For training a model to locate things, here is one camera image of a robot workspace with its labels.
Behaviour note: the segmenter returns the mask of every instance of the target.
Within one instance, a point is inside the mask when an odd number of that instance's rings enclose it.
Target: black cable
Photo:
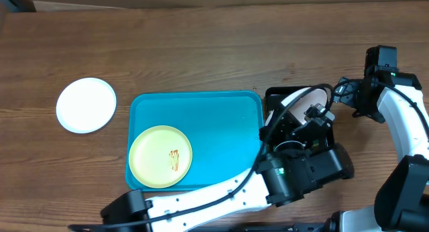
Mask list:
[[[350,80],[342,81],[342,82],[340,82],[340,83],[338,83],[337,85],[334,86],[334,91],[336,91],[336,89],[339,88],[341,85],[348,84],[348,83],[351,83],[351,82],[363,82],[363,81],[364,81],[363,79],[350,79]],[[425,119],[425,117],[423,115],[423,112],[418,108],[417,103],[413,102],[413,100],[411,100],[407,95],[405,95],[403,92],[401,92],[400,90],[398,90],[394,86],[391,86],[391,85],[383,83],[383,82],[379,82],[377,80],[372,80],[371,82],[373,84],[378,84],[378,85],[383,86],[385,88],[391,89],[392,91],[394,91],[395,93],[397,93],[399,96],[401,96],[402,98],[404,98],[411,105],[411,107],[413,107],[414,110],[416,111],[417,116],[420,118],[420,121],[422,122],[423,129],[424,129],[424,131],[426,133],[426,136],[428,137],[428,140],[429,140],[429,125],[428,125],[428,122],[427,122],[427,120]],[[343,97],[343,96],[346,96],[346,95],[355,94],[356,92],[357,92],[357,90],[354,90],[354,91],[350,91],[348,93],[341,94],[341,95],[337,94],[336,92],[334,92],[332,94],[331,101],[333,101],[334,96]]]
[[[202,209],[207,209],[211,206],[215,206],[221,202],[224,202],[230,198],[233,198],[249,181],[251,175],[254,173],[254,171],[257,168],[258,162],[260,161],[262,155],[263,155],[263,151],[265,148],[266,143],[269,141],[270,137],[272,136],[275,128],[277,127],[277,125],[279,124],[279,122],[282,120],[282,117],[290,110],[290,108],[295,105],[302,97],[305,97],[306,95],[308,95],[309,93],[311,93],[312,91],[316,90],[316,89],[329,89],[331,92],[331,96],[334,93],[334,89],[332,86],[330,86],[329,84],[318,84],[315,86],[311,86],[309,89],[305,90],[303,93],[301,93],[300,95],[298,95],[295,99],[293,99],[289,104],[287,104],[284,108],[284,110],[282,111],[282,113],[280,113],[279,117],[274,121],[273,125],[271,126],[271,128],[268,130],[267,135],[265,137],[265,139],[262,141],[261,147],[256,155],[256,159],[249,171],[249,173],[246,175],[245,179],[240,183],[240,185],[238,185],[238,187],[236,187],[236,189],[234,189],[232,192],[228,193],[228,195],[225,195],[215,201],[206,203],[205,205],[200,205],[191,209],[185,209],[183,211],[177,211],[175,213],[171,213],[171,214],[167,214],[167,215],[162,215],[162,216],[158,216],[155,218],[151,218],[151,219],[146,219],[144,221],[136,221],[136,222],[130,222],[130,223],[119,223],[119,224],[114,224],[114,225],[69,225],[68,229],[78,232],[78,231],[84,231],[85,229],[114,229],[114,228],[119,228],[119,227],[132,227],[132,226],[137,226],[137,225],[144,225],[147,223],[154,223],[156,221],[161,221],[164,219],[171,219],[173,217],[177,217],[177,216],[181,216],[181,215],[185,215],[188,213],[194,213],[196,211],[200,211]]]

